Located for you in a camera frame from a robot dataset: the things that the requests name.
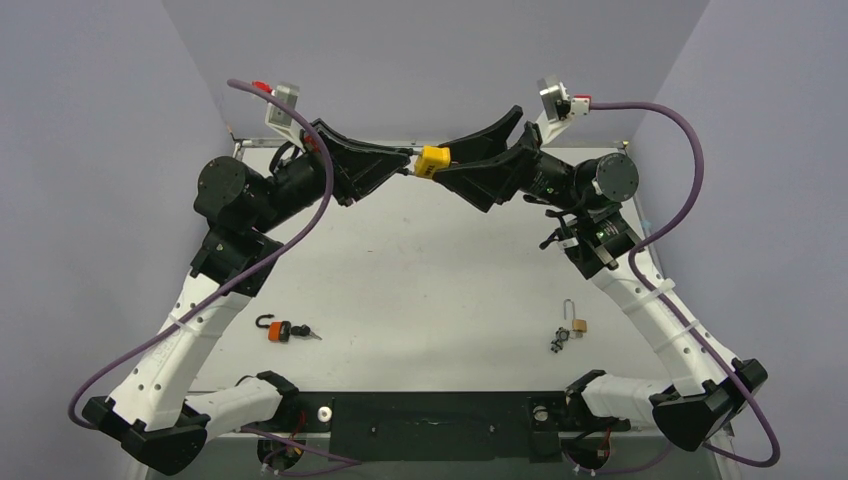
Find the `yellow padlock with keys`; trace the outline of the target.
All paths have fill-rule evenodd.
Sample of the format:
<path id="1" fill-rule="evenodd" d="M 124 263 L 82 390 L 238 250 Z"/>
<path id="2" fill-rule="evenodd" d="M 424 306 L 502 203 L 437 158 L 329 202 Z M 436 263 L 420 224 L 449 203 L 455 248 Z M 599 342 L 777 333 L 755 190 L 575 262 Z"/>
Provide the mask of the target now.
<path id="1" fill-rule="evenodd" d="M 432 180 L 435 174 L 451 165 L 449 147 L 423 146 L 410 168 L 410 175 Z"/>

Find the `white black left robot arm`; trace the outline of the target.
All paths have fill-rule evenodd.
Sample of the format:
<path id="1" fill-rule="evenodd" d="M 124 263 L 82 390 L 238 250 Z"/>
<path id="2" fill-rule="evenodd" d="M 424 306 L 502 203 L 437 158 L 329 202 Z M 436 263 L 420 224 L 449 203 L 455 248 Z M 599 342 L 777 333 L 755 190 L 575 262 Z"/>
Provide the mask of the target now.
<path id="1" fill-rule="evenodd" d="M 203 168 L 194 208 L 209 229 L 168 319 L 128 377 L 91 398 L 82 415 L 141 464 L 184 470 L 213 438 L 265 422 L 291 427 L 298 390 L 271 371 L 194 395 L 190 388 L 218 340 L 257 296 L 279 243 L 269 233 L 318 201 L 349 206 L 410 163 L 412 150 L 357 141 L 315 121 L 315 135 L 286 142 L 267 173 L 221 156 Z"/>

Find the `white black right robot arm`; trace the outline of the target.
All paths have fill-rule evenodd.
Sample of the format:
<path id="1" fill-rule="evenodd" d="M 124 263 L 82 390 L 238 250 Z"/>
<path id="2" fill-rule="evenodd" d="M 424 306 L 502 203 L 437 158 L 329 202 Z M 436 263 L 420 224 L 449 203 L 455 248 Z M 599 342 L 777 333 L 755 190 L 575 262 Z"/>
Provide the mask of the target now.
<path id="1" fill-rule="evenodd" d="M 492 126 L 443 144 L 448 159 L 431 178 L 480 211 L 522 194 L 559 225 L 552 240 L 581 275 L 607 295 L 652 348 L 662 381 L 594 370 L 566 390 L 564 413 L 578 427 L 618 419 L 656 427 L 694 451 L 743 409 L 767 373 L 718 342 L 656 268 L 648 241 L 623 218 L 635 194 L 635 163 L 615 152 L 571 165 L 545 152 L 541 128 L 512 108 Z"/>

